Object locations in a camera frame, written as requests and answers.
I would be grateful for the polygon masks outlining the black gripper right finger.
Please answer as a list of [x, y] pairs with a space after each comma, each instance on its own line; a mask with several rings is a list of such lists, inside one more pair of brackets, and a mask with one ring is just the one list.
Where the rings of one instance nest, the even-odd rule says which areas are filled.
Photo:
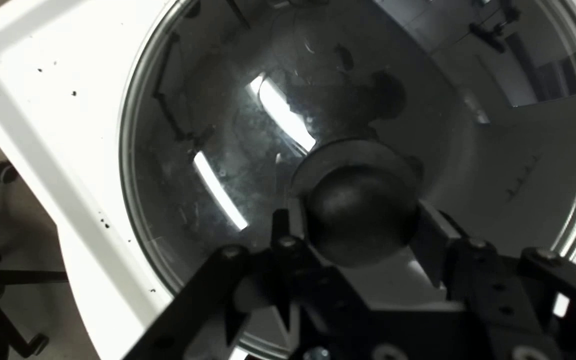
[[576, 360], [576, 261], [533, 245], [505, 256], [424, 200], [410, 247], [481, 324], [488, 360]]

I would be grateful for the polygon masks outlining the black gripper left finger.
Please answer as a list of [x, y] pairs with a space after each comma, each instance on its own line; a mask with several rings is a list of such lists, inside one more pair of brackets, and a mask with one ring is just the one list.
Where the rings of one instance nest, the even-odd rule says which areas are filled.
[[338, 278], [291, 232], [291, 211], [276, 209], [266, 250], [214, 250], [125, 360], [226, 360], [266, 308], [281, 312], [292, 335], [288, 360], [342, 360], [327, 308]]

